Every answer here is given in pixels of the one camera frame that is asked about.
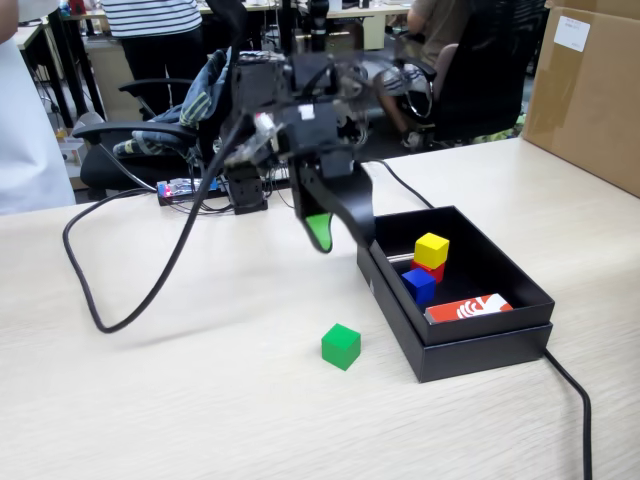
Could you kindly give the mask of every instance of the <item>white logo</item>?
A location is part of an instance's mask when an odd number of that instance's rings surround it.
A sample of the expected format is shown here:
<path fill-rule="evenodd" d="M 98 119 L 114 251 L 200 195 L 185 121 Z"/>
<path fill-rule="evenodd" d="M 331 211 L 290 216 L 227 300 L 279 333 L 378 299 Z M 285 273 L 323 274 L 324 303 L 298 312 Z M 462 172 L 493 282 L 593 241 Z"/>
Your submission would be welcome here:
<path fill-rule="evenodd" d="M 491 295 L 486 303 L 482 301 L 482 297 L 477 297 L 474 300 L 467 300 L 464 305 L 458 307 L 456 313 L 458 318 L 476 317 L 487 313 L 499 312 L 506 303 L 500 295 Z"/>

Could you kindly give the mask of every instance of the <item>black office chair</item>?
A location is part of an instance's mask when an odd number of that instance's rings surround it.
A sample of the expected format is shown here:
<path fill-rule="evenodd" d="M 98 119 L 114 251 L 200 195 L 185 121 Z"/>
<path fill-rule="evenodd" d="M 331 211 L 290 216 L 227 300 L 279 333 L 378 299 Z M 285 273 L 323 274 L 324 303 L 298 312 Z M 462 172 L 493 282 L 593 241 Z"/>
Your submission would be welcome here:
<path fill-rule="evenodd" d="M 423 93 L 397 99 L 428 142 L 507 130 L 521 112 L 527 65 L 545 28 L 545 0 L 469 2 L 471 16 L 460 43 L 445 47 L 435 68 L 416 62 L 430 84 L 431 106 Z"/>
<path fill-rule="evenodd" d="M 220 127 L 231 111 L 232 69 L 237 55 L 236 51 L 232 52 L 224 79 L 219 77 L 222 68 L 217 70 L 218 77 L 211 79 L 211 82 L 218 80 L 223 82 L 216 109 L 207 120 L 199 123 L 197 129 L 160 122 L 106 122 L 75 130 L 73 132 L 75 137 L 84 138 L 92 145 L 82 164 L 80 179 L 93 189 L 128 190 L 140 186 L 131 176 L 152 187 L 161 181 L 190 176 L 188 163 L 178 154 L 140 155 L 114 161 L 112 154 L 114 145 L 131 138 L 131 133 L 135 130 L 170 134 L 180 139 L 187 147 L 197 145 L 203 162 L 207 165 L 213 158 L 213 145 L 220 135 Z M 191 83 L 190 80 L 148 79 L 127 84 L 121 87 L 121 90 L 138 97 L 144 94 L 145 86 L 150 84 L 171 85 L 176 82 Z M 149 108 L 144 100 L 141 103 L 144 108 Z"/>

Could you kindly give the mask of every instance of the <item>blue cube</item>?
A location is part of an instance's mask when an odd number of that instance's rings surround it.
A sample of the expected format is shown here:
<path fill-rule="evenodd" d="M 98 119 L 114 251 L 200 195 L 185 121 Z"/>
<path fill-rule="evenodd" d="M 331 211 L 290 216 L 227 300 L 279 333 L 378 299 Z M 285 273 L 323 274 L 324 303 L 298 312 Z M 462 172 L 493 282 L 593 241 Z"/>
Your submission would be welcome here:
<path fill-rule="evenodd" d="M 436 294 L 436 279 L 422 268 L 405 273 L 402 281 L 418 305 L 430 302 Z"/>

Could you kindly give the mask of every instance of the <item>wooden desk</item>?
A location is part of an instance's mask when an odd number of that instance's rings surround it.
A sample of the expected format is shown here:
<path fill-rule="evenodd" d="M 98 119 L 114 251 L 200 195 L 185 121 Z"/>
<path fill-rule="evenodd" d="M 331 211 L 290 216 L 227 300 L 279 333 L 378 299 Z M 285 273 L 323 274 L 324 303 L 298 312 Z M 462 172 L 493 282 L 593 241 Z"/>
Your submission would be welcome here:
<path fill-rule="evenodd" d="M 384 27 L 387 15 L 401 15 L 409 12 L 409 6 L 381 5 L 371 8 L 350 8 L 348 10 L 330 11 L 328 19 L 358 18 L 362 19 L 364 30 L 364 49 L 380 50 L 384 48 Z M 308 13 L 306 3 L 298 5 L 298 10 Z"/>
<path fill-rule="evenodd" d="M 556 300 L 549 348 L 591 395 L 594 478 L 635 478 L 640 200 L 520 140 L 390 164 Z M 377 213 L 422 208 L 371 171 Z M 85 207 L 0 218 L 1 478 L 582 478 L 580 399 L 547 362 L 416 383 L 340 222 L 323 256 L 277 194 L 202 217 L 150 308 L 105 336 L 61 241 Z M 184 220 L 141 197 L 76 225 L 105 322 L 148 292 Z M 320 358 L 335 322 L 362 333 L 347 372 Z"/>

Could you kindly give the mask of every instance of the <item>white clothing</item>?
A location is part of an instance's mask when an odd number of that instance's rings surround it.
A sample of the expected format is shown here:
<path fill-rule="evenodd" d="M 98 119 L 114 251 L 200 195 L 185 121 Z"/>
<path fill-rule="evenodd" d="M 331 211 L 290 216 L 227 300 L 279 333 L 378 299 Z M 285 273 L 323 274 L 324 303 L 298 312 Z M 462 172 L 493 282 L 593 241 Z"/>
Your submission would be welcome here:
<path fill-rule="evenodd" d="M 73 204 L 51 123 L 9 39 L 0 45 L 0 215 Z"/>

